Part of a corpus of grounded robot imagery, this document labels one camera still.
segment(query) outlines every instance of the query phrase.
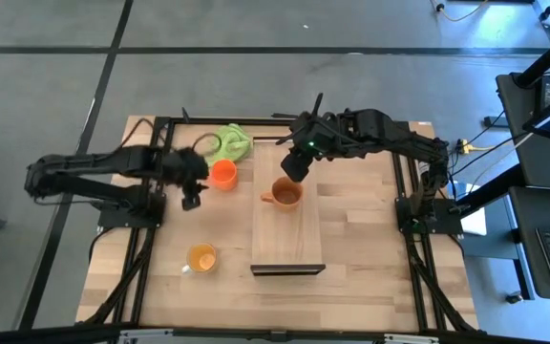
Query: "orange cup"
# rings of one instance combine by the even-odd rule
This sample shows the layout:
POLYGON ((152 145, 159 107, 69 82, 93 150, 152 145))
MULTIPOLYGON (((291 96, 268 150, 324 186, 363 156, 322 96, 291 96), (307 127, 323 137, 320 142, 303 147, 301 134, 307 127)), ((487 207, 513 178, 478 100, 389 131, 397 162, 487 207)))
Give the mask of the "orange cup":
POLYGON ((293 182, 288 177, 282 177, 273 183, 271 192, 265 192, 260 196, 264 202, 275 204, 282 211, 292 211, 303 198, 303 186, 293 182))
POLYGON ((229 159, 216 161, 209 176, 210 183, 220 190, 228 191, 237 186, 237 166, 229 159))

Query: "wooden block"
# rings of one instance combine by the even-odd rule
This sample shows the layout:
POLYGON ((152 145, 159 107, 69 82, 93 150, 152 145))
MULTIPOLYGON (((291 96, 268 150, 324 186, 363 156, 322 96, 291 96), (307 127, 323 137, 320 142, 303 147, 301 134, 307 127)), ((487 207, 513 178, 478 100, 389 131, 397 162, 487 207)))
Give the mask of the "wooden block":
POLYGON ((289 145, 254 142, 252 271, 259 273, 314 274, 324 269, 320 239, 317 182, 309 172, 302 182, 303 199, 292 212, 282 212, 261 195, 286 173, 280 162, 289 145))

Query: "wooden board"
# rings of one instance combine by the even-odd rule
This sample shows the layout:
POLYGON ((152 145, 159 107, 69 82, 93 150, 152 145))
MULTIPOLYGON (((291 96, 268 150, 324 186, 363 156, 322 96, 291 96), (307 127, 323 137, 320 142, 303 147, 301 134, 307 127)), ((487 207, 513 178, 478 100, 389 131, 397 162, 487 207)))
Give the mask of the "wooden board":
MULTIPOLYGON (((137 122, 130 117, 126 134, 137 122)), ((192 144, 218 125, 177 125, 174 145, 192 144)), ((413 130, 433 135, 429 123, 413 130)), ((253 136, 283 136, 285 127, 244 126, 253 136)), ((145 144, 141 126, 128 144, 145 144)), ((330 331, 417 331, 409 265, 398 234, 393 199, 396 185, 391 154, 365 160, 315 162, 322 255, 326 269, 316 276, 254 277, 251 263, 253 155, 239 164, 239 186, 224 195, 209 189, 203 205, 185 212, 180 192, 168 188, 165 223, 157 232, 140 325, 203 328, 330 331), (213 274, 181 275, 185 255, 197 242, 213 244, 220 265, 213 274)), ((113 177, 113 183, 136 183, 113 177)), ((462 316, 476 326, 464 260, 447 236, 431 235, 438 282, 462 316)), ((116 286, 129 230, 115 229, 95 245, 77 320, 91 316, 116 286)), ((129 319, 134 288, 124 319, 129 319)), ((429 324, 434 313, 424 288, 429 324)))
POLYGON ((316 173, 309 171, 301 183, 303 199, 294 211, 282 212, 261 201, 273 182, 286 175, 280 163, 290 147, 254 141, 252 270, 256 272, 312 272, 316 268, 307 265, 322 264, 316 173))

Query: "black desk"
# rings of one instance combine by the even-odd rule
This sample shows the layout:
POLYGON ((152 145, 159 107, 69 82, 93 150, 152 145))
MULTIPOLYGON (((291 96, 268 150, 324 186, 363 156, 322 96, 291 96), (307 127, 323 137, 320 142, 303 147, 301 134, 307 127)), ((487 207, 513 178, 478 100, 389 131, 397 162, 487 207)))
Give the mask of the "black desk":
MULTIPOLYGON (((522 126, 535 106, 535 91, 515 85, 510 75, 496 78, 497 89, 513 136, 524 132, 522 126)), ((512 186, 539 186, 550 188, 550 139, 533 135, 517 149, 519 163, 477 191, 461 198, 458 205, 469 205, 462 215, 471 214, 499 199, 512 186)))
POLYGON ((550 190, 511 187, 509 195, 534 287, 538 295, 550 298, 550 272, 536 235, 537 227, 550 226, 550 190))
POLYGON ((517 222, 510 197, 502 197, 485 206, 485 225, 485 236, 464 234, 464 239, 459 242, 464 248, 464 256, 513 261, 519 294, 523 300, 534 300, 536 297, 530 282, 530 271, 520 239, 516 235, 517 222))

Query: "glass cup with orange liquid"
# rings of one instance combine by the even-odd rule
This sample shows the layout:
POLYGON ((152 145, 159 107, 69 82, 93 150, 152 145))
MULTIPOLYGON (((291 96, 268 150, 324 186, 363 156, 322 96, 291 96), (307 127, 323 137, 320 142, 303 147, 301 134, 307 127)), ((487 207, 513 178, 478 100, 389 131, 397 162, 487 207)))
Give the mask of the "glass cup with orange liquid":
POLYGON ((188 249, 186 265, 181 272, 209 272, 215 268, 217 260, 218 256, 213 246, 205 243, 193 245, 188 249))

